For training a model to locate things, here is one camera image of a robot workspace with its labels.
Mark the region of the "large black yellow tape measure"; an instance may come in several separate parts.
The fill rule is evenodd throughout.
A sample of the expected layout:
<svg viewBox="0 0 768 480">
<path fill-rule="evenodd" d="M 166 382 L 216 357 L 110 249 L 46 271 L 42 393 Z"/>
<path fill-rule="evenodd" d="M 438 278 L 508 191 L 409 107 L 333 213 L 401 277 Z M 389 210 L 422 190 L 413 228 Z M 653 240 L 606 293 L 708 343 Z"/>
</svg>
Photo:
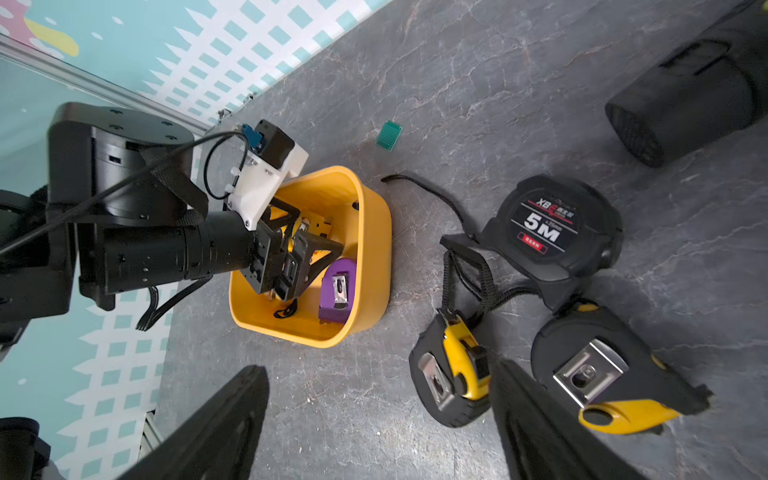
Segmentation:
<svg viewBox="0 0 768 480">
<path fill-rule="evenodd" d="M 596 432 L 659 434 L 666 422 L 710 408 L 706 386 L 691 385 L 627 323 L 591 301 L 539 330 L 530 363 L 536 381 Z"/>
</svg>

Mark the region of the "purple tape measure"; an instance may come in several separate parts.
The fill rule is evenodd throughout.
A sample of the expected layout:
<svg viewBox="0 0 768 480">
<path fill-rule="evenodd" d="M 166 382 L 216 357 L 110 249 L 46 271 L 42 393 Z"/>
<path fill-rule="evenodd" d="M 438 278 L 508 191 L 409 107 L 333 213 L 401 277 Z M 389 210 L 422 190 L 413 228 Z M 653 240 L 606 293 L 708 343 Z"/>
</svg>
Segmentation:
<svg viewBox="0 0 768 480">
<path fill-rule="evenodd" d="M 321 322 L 345 324 L 355 299 L 357 264 L 350 258 L 339 258 L 326 270 L 321 283 L 318 318 Z"/>
</svg>

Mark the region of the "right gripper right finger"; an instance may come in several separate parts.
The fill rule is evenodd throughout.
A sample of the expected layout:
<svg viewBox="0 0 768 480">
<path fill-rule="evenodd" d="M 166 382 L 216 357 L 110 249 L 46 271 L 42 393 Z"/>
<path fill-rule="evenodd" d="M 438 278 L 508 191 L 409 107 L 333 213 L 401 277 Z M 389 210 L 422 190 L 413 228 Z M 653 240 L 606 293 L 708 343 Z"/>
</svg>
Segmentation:
<svg viewBox="0 0 768 480">
<path fill-rule="evenodd" d="M 514 361 L 491 363 L 490 404 L 512 479 L 641 479 Z"/>
</svg>

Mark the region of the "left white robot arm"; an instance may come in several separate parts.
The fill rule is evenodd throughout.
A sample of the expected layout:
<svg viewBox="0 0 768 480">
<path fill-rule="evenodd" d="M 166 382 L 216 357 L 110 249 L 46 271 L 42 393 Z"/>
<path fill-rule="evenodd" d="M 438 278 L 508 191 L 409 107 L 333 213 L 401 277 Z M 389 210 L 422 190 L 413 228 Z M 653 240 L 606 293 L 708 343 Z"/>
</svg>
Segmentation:
<svg viewBox="0 0 768 480">
<path fill-rule="evenodd" d="M 198 140 L 145 112 L 69 102 L 48 130 L 48 180 L 31 195 L 1 194 L 1 350 L 29 323 L 70 308 L 74 292 L 111 311 L 119 294 L 147 290 L 137 329 L 151 329 L 215 275 L 239 272 L 294 313 L 299 297 L 343 245 L 301 222 L 278 198 L 307 152 L 268 121 L 211 134 L 243 144 L 212 210 L 191 177 Z"/>
</svg>

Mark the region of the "yellow plastic storage box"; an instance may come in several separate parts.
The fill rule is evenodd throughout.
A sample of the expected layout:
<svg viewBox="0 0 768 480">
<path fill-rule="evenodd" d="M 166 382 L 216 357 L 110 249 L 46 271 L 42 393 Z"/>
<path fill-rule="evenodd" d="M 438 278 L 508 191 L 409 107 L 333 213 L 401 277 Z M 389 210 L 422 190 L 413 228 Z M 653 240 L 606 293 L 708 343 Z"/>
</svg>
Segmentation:
<svg viewBox="0 0 768 480">
<path fill-rule="evenodd" d="M 254 275 L 230 277 L 229 304 L 241 328 L 330 348 L 373 327 L 390 295 L 392 218 L 385 200 L 350 169 L 332 166 L 285 183 L 278 199 L 298 209 L 277 267 L 278 290 Z"/>
</svg>

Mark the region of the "black 5M tape measure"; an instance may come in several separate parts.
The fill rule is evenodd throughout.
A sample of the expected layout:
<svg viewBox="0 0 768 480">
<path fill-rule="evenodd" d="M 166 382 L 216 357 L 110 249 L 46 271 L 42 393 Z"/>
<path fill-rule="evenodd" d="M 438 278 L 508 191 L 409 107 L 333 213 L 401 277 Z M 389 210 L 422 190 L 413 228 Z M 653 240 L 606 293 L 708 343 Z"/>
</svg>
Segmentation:
<svg viewBox="0 0 768 480">
<path fill-rule="evenodd" d="M 477 234 L 446 235 L 440 243 L 480 271 L 483 309 L 536 295 L 553 312 L 581 300 L 587 281 L 620 255 L 619 211 L 592 186 L 568 177 L 536 175 L 520 181 Z M 480 250 L 498 254 L 526 281 L 497 290 Z"/>
</svg>

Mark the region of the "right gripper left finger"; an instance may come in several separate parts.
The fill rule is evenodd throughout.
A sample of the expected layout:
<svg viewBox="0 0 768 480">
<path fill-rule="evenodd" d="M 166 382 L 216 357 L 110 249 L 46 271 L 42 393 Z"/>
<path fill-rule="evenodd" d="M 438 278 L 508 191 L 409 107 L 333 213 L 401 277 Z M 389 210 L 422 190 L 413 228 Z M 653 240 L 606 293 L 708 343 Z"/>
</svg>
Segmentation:
<svg viewBox="0 0 768 480">
<path fill-rule="evenodd" d="M 247 479 L 270 394 L 267 370 L 250 365 L 200 407 L 124 479 Z"/>
</svg>

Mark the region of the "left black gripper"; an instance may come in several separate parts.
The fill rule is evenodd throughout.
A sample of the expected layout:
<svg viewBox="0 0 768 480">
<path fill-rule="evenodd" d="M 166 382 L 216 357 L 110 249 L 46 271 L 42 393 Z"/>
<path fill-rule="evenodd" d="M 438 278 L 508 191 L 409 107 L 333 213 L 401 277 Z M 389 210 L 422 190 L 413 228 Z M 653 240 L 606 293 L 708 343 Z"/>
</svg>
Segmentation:
<svg viewBox="0 0 768 480">
<path fill-rule="evenodd" d="M 277 296 L 295 300 L 342 254 L 344 245 L 299 231 L 277 279 Z M 107 228 L 95 248 L 95 277 L 105 295 L 196 280 L 262 266 L 284 246 L 263 221 L 253 231 L 234 211 L 214 212 L 192 226 Z"/>
</svg>

